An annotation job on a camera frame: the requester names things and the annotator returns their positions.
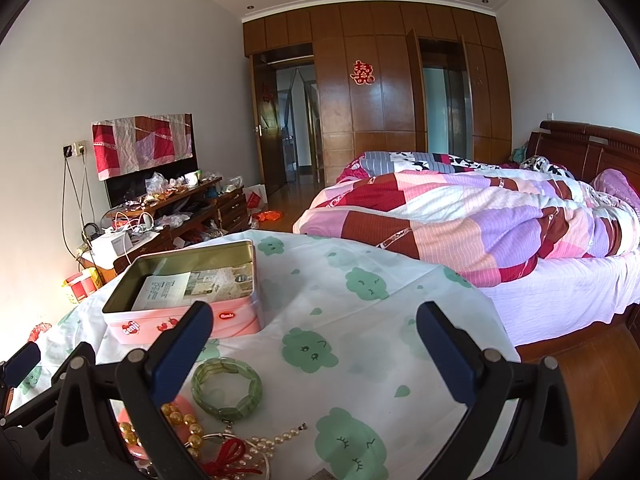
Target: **bracelet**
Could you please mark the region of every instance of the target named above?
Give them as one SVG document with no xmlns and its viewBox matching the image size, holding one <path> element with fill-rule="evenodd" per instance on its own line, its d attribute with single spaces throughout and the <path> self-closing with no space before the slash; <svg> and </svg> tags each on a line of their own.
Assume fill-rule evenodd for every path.
<svg viewBox="0 0 640 480">
<path fill-rule="evenodd" d="M 215 374 L 240 374 L 249 380 L 249 391 L 235 407 L 217 408 L 207 402 L 202 387 L 204 383 Z M 196 368 L 191 378 L 191 394 L 193 400 L 209 415 L 218 420 L 236 422 L 241 418 L 251 415 L 262 400 L 262 380 L 260 376 L 247 363 L 232 359 L 231 357 L 220 357 L 204 361 Z"/>
</svg>

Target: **television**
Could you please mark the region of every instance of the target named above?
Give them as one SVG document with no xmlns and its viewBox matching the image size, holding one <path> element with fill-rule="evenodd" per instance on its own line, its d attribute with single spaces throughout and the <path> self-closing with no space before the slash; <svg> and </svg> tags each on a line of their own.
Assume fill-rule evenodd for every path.
<svg viewBox="0 0 640 480">
<path fill-rule="evenodd" d="M 115 208 L 127 200 L 135 200 L 139 196 L 144 195 L 146 193 L 145 180 L 151 178 L 155 172 L 162 174 L 162 176 L 168 180 L 170 178 L 178 178 L 179 176 L 198 169 L 191 115 L 189 115 L 189 120 L 191 123 L 191 153 L 193 156 L 184 158 L 183 160 L 176 160 L 169 164 L 163 164 L 162 166 L 149 168 L 148 170 L 134 171 L 133 173 L 108 178 L 104 181 L 104 185 L 107 189 L 107 197 L 111 208 Z"/>
</svg>

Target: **white box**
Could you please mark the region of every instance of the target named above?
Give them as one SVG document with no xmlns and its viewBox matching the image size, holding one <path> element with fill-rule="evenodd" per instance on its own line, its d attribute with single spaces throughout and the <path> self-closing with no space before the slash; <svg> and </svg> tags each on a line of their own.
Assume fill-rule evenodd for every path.
<svg viewBox="0 0 640 480">
<path fill-rule="evenodd" d="M 91 242 L 92 252 L 96 260 L 115 260 L 133 248 L 129 233 L 105 233 Z"/>
</svg>

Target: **red and white cloth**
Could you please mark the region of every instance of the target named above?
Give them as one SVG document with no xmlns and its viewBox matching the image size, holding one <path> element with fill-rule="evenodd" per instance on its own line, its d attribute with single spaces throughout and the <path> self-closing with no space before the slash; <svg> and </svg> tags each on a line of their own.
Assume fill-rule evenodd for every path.
<svg viewBox="0 0 640 480">
<path fill-rule="evenodd" d="M 148 170 L 190 158 L 188 114 L 137 116 L 93 123 L 98 178 Z"/>
</svg>

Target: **white wall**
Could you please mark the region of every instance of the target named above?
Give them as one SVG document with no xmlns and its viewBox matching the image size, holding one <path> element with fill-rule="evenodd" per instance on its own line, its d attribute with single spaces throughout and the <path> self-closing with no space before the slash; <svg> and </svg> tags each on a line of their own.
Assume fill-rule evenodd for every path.
<svg viewBox="0 0 640 480">
<path fill-rule="evenodd" d="M 640 69 L 597 0 L 510 0 L 497 19 L 514 147 L 549 112 L 640 132 Z"/>
<path fill-rule="evenodd" d="M 77 265 L 61 236 L 62 146 L 91 145 L 92 121 L 190 112 L 200 167 L 253 184 L 248 81 L 241 23 L 210 0 L 30 1 L 0 44 L 0 359 L 36 323 L 55 324 L 70 309 L 60 284 Z M 79 182 L 81 160 L 70 164 Z M 99 219 L 108 202 L 92 148 L 88 173 Z M 75 248 L 72 196 L 65 218 Z"/>
</svg>

